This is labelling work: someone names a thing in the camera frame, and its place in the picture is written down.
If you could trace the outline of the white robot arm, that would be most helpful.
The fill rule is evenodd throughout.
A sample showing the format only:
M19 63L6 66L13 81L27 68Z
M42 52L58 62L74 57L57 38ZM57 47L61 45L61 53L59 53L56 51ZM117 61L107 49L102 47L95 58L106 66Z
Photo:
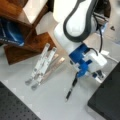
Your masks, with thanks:
M98 0L76 0L68 15L58 23L54 35L77 67L77 77L101 70L107 60L86 40L92 33L92 14Z

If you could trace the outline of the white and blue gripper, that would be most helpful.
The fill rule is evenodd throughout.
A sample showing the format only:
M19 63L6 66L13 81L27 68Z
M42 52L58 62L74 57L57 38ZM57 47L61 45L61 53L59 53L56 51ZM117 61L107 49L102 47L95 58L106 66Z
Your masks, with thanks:
M96 50L80 45L69 54L74 64L78 64L77 77L84 76L87 72L94 73L101 70L107 63L107 60Z

